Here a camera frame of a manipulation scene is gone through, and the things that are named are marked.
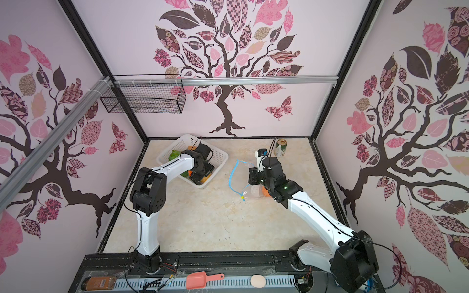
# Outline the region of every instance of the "metal wire basket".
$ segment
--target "metal wire basket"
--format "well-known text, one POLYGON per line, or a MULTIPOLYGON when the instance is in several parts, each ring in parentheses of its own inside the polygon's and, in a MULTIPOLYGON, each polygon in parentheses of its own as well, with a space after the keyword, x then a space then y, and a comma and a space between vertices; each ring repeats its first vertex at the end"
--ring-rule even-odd
POLYGON ((143 80, 121 80, 101 96, 101 102, 108 113, 122 113, 130 108, 134 113, 177 113, 181 114, 186 102, 186 93, 180 75, 164 75, 164 82, 148 83, 143 80))

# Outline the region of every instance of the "marble floor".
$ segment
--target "marble floor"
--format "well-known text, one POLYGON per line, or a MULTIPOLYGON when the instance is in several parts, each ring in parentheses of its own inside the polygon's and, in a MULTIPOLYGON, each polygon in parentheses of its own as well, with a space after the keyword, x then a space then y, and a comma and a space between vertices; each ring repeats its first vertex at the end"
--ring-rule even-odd
MULTIPOLYGON (((271 139, 217 139, 207 142, 228 153, 229 159, 205 189, 176 178, 167 186, 160 211, 158 240, 161 252, 286 250, 301 239, 326 247, 322 239, 296 214, 271 197, 242 201, 228 187, 236 160, 255 161, 254 151, 271 139)), ((141 167, 155 167, 156 157, 173 141, 152 141, 141 167)), ((280 157, 288 179, 296 181, 324 210, 336 217, 308 139, 287 139, 280 157)), ((127 197, 126 205, 132 207, 127 197)), ((135 213, 122 208, 105 253, 127 252, 137 240, 135 213)))

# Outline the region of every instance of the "wall decal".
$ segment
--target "wall decal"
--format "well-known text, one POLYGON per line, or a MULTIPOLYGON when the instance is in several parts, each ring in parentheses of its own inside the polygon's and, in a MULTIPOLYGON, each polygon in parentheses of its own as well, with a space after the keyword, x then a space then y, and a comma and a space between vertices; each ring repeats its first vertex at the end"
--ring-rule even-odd
MULTIPOLYGON (((179 3, 175 0, 166 0, 166 2, 175 8, 185 8, 179 4, 175 5, 179 3)), ((227 13, 223 15, 220 14, 224 7, 223 0, 189 2, 191 11, 165 12, 156 26, 158 39, 164 49, 155 51, 154 60, 162 67, 177 62, 178 65, 174 65, 176 69, 174 74, 190 78, 297 75, 302 66, 273 65, 293 63, 293 58, 301 53, 286 50, 294 45, 295 37, 295 35, 286 35, 293 27, 293 14, 289 9, 285 11, 288 1, 279 0, 277 3, 277 0, 226 0, 225 2, 227 13), (250 14, 252 18, 255 15, 253 24, 247 23, 250 14), (273 22, 281 19, 283 23, 274 27, 273 22), (251 31, 256 23, 264 23, 267 26, 251 31), (161 27, 168 24, 180 30, 174 29, 172 33, 170 28, 161 27), (196 27, 200 31, 195 34, 193 31, 186 31, 196 27)), ((279 84, 256 85, 254 86, 256 91, 251 87, 236 84, 196 86, 191 87, 188 92, 192 91, 194 100, 200 97, 206 103, 214 101, 221 110, 224 121, 210 133, 224 129, 227 134, 236 136, 232 129, 241 130, 245 127, 233 121, 226 99, 228 97, 245 99, 247 94, 254 99, 261 99, 259 94, 269 95, 283 89, 279 84)), ((280 118, 284 114, 291 113, 291 107, 287 106, 284 110, 281 108, 278 107, 278 111, 271 112, 274 117, 280 118)))

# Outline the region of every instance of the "plastic scoop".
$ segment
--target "plastic scoop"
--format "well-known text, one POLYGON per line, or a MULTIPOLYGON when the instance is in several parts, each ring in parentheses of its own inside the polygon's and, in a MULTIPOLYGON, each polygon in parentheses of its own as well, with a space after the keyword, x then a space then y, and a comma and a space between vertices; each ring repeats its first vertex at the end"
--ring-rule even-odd
POLYGON ((186 289, 201 289, 205 288, 207 282, 215 281, 215 280, 223 280, 225 275, 218 274, 207 276, 204 271, 200 271, 197 273, 193 273, 187 276, 186 278, 186 289))

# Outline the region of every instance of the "black cable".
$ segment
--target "black cable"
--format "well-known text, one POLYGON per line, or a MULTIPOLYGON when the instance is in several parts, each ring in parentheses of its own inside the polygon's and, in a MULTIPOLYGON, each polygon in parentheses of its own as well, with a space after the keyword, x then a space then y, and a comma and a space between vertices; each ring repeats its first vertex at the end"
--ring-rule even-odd
POLYGON ((334 228, 336 228, 337 230, 339 230, 341 233, 344 233, 344 235, 347 235, 348 237, 357 239, 357 240, 359 240, 359 241, 363 241, 363 242, 371 243, 371 244, 373 244, 373 245, 378 245, 378 246, 384 247, 384 248, 386 248, 387 250, 391 251, 391 252, 396 256, 396 259, 397 259, 397 261, 399 262, 400 272, 399 272, 399 277, 397 278, 397 280, 396 280, 396 282, 395 282, 394 284, 392 284, 391 286, 386 287, 386 288, 376 288, 376 287, 368 286, 368 285, 365 285, 365 284, 363 284, 363 286, 366 286, 366 287, 371 288, 371 289, 387 290, 387 289, 391 289, 392 287, 396 286, 397 283, 400 282, 401 277, 402 277, 402 263, 401 263, 401 260, 399 259, 399 257, 397 256, 397 254, 396 254, 392 249, 390 249, 389 247, 384 246, 384 245, 382 245, 382 244, 375 243, 375 242, 372 242, 372 241, 363 240, 363 239, 359 239, 359 238, 357 238, 357 237, 355 237, 355 236, 352 236, 352 235, 349 235, 349 234, 345 233, 344 231, 342 231, 341 229, 339 229, 333 222, 331 222, 326 216, 324 216, 320 211, 318 211, 311 203, 307 203, 307 202, 305 202, 305 201, 302 201, 302 200, 296 199, 296 198, 290 198, 290 200, 296 200, 296 201, 299 201, 299 202, 302 202, 302 203, 307 204, 310 208, 314 208, 321 216, 323 216, 323 218, 325 218, 329 223, 331 223, 331 225, 334 226, 334 228))

